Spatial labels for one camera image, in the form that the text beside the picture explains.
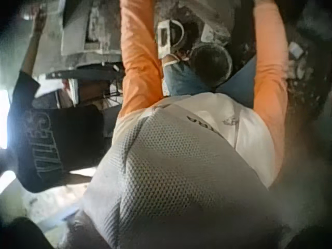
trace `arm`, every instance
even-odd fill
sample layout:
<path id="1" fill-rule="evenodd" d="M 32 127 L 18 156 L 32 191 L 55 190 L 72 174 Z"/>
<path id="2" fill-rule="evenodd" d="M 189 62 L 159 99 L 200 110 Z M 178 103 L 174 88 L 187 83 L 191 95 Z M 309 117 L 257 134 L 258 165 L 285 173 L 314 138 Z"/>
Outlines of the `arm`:
<path id="1" fill-rule="evenodd" d="M 43 11 L 38 10 L 33 24 L 33 32 L 30 39 L 27 52 L 24 57 L 24 61 L 21 67 L 21 71 L 32 76 L 33 67 L 35 65 L 37 51 L 39 46 L 40 37 L 42 35 L 46 22 L 46 15 Z"/>
<path id="2" fill-rule="evenodd" d="M 75 185 L 91 182 L 91 176 L 67 173 L 65 176 L 65 185 Z"/>
<path id="3" fill-rule="evenodd" d="M 274 143 L 278 174 L 284 157 L 287 110 L 287 38 L 274 0 L 256 0 L 257 72 L 254 111 L 268 127 Z"/>
<path id="4" fill-rule="evenodd" d="M 153 0 L 121 0 L 121 50 L 126 69 L 119 117 L 163 98 L 161 66 L 154 41 Z"/>

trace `bucket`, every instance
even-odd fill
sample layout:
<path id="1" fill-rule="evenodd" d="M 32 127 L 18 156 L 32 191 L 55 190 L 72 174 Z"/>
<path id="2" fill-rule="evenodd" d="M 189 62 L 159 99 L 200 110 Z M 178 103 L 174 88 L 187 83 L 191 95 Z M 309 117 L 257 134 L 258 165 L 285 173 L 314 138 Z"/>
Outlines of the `bucket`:
<path id="1" fill-rule="evenodd" d="M 225 83 L 233 70 L 228 51 L 218 44 L 203 44 L 193 49 L 190 56 L 193 71 L 211 88 Z"/>

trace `jeans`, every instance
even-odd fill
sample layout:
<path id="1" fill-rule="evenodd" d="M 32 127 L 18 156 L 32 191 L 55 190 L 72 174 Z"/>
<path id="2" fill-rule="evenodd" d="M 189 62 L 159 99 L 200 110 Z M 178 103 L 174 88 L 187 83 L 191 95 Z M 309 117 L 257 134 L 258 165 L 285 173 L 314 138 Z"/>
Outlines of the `jeans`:
<path id="1" fill-rule="evenodd" d="M 170 96 L 196 95 L 212 91 L 186 62 L 180 61 L 167 65 L 163 68 L 163 73 Z M 253 57 L 240 71 L 218 87 L 215 92 L 226 94 L 242 105 L 253 108 L 255 75 L 256 57 Z"/>

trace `metal bar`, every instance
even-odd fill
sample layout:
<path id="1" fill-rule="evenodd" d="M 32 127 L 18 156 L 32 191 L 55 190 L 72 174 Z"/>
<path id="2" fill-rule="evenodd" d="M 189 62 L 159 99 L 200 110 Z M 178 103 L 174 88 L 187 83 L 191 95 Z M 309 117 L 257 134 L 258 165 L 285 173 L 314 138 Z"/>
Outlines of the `metal bar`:
<path id="1" fill-rule="evenodd" d="M 49 73 L 46 79 L 112 80 L 117 76 L 119 73 L 112 70 L 76 69 Z"/>

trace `orange long sleeve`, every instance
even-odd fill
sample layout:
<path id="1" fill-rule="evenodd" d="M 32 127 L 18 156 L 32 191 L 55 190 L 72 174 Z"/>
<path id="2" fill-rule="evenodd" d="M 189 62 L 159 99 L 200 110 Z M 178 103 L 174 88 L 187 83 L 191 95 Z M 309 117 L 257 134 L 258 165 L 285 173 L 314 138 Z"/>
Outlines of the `orange long sleeve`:
<path id="1" fill-rule="evenodd" d="M 257 41 L 254 111 L 271 133 L 278 174 L 284 157 L 288 44 L 276 4 L 260 4 L 254 14 Z"/>
<path id="2" fill-rule="evenodd" d="M 126 69 L 119 117 L 163 98 L 162 70 L 154 41 L 154 1 L 121 0 L 121 50 Z"/>

